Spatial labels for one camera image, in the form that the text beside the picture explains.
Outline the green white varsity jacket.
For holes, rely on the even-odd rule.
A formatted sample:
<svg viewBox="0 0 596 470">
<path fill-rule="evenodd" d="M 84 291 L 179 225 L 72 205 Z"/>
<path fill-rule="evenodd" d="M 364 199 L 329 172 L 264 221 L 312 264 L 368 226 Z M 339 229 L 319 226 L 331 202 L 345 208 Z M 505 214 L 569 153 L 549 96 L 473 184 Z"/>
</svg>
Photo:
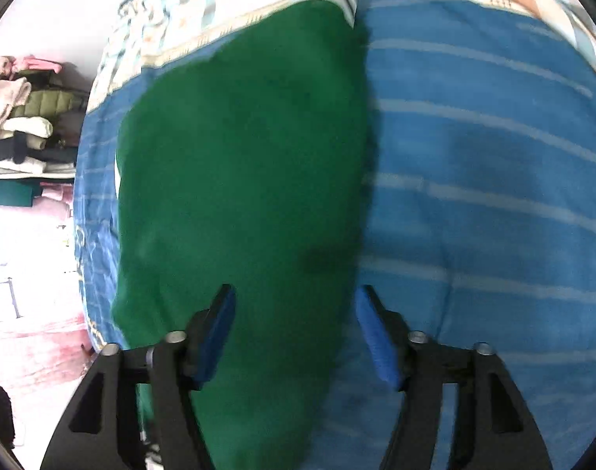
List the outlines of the green white varsity jacket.
<svg viewBox="0 0 596 470">
<path fill-rule="evenodd" d="M 220 286 L 236 316 L 196 395 L 220 469 L 296 469 L 354 286 L 371 124 L 362 35 L 304 0 L 155 80 L 121 123 L 114 323 L 131 347 Z"/>
</svg>

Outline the pile of folded clothes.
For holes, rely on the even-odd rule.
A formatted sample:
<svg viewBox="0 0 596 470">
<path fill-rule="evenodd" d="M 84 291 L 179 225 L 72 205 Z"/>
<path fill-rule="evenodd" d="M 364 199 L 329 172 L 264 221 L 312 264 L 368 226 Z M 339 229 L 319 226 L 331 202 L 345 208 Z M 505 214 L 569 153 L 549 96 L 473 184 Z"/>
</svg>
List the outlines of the pile of folded clothes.
<svg viewBox="0 0 596 470">
<path fill-rule="evenodd" d="M 89 94 L 65 85 L 63 70 L 33 55 L 0 56 L 0 206 L 71 194 Z"/>
</svg>

